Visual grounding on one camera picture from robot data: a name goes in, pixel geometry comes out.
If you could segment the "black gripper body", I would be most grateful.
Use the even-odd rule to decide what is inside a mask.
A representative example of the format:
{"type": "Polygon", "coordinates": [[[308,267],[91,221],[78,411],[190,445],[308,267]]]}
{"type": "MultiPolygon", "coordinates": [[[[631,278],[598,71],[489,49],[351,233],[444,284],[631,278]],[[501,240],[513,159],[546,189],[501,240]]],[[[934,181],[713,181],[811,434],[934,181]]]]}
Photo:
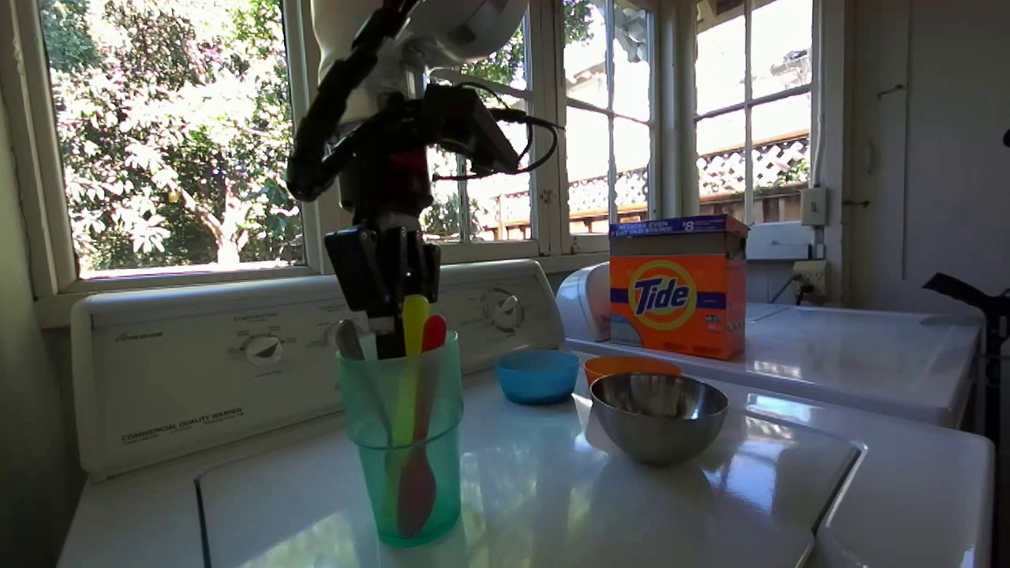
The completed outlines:
{"type": "Polygon", "coordinates": [[[346,164],[340,166],[340,204],[361,228],[420,228],[420,212],[431,204],[425,137],[420,107],[390,96],[377,118],[340,133],[346,164]]]}

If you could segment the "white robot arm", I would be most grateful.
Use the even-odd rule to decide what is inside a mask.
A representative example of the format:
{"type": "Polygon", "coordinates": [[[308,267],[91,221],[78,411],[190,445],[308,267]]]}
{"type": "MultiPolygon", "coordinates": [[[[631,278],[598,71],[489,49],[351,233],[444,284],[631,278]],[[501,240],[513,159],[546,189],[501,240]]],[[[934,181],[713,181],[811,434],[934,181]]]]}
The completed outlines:
{"type": "Polygon", "coordinates": [[[395,314],[410,294],[438,299],[438,248],[424,240],[431,204],[425,152],[470,160],[478,175],[513,173],[520,159],[497,112],[435,68],[500,49],[527,0],[308,0],[324,57],[297,125],[287,189],[299,202],[340,189],[351,223],[324,237],[344,299],[395,314]]]}

